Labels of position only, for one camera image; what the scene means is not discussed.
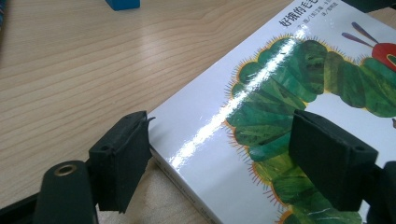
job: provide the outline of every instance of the wooden table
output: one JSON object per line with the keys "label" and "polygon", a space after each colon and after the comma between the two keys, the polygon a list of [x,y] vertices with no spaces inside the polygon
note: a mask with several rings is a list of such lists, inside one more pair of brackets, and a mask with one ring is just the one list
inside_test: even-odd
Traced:
{"label": "wooden table", "polygon": [[[44,172],[88,159],[123,115],[161,104],[290,0],[8,0],[0,33],[0,207],[39,191]],[[371,13],[396,28],[396,11]],[[102,223],[201,223],[151,161],[126,215]]]}

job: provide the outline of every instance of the book spine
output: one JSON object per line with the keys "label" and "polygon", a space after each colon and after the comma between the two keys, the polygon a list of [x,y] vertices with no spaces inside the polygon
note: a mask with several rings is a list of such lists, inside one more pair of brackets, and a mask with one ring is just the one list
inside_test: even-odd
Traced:
{"label": "book spine", "polygon": [[204,218],[212,224],[221,223],[213,212],[202,202],[202,200],[192,191],[185,183],[183,178],[177,173],[166,160],[155,150],[151,149],[151,153],[157,165],[163,170],[176,187],[186,196],[194,207],[204,216]]}

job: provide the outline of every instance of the black clamp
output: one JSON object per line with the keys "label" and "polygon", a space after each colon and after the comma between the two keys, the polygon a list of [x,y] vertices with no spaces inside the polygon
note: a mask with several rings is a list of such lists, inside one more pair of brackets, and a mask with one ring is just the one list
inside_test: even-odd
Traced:
{"label": "black clamp", "polygon": [[98,223],[101,211],[125,213],[151,158],[146,111],[118,121],[86,161],[50,168],[39,193],[0,210],[0,223]]}
{"label": "black clamp", "polygon": [[294,112],[289,154],[339,211],[370,204],[367,222],[396,223],[396,161],[375,165],[378,152],[329,120]]}

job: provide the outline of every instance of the children's book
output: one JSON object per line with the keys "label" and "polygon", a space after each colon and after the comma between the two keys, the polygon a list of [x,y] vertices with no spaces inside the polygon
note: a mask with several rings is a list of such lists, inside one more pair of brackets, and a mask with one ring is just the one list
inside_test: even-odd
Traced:
{"label": "children's book", "polygon": [[396,31],[339,0],[295,0],[149,114],[152,152],[210,223],[364,222],[366,203],[337,211],[289,157],[295,109],[395,161]]}

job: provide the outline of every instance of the green caterpillar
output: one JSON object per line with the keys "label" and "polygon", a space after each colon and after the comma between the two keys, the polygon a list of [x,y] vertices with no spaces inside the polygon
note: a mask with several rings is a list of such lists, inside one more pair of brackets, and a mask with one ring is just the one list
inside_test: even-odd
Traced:
{"label": "green caterpillar", "polygon": [[[263,78],[252,85],[258,76]],[[256,178],[271,187],[276,202],[286,208],[278,222],[361,223],[358,213],[332,208],[290,159],[293,112],[330,92],[347,105],[378,117],[395,117],[395,71],[372,57],[355,64],[315,39],[289,35],[239,66],[229,91],[232,99],[246,95],[226,123],[233,139],[253,160],[251,170]]]}

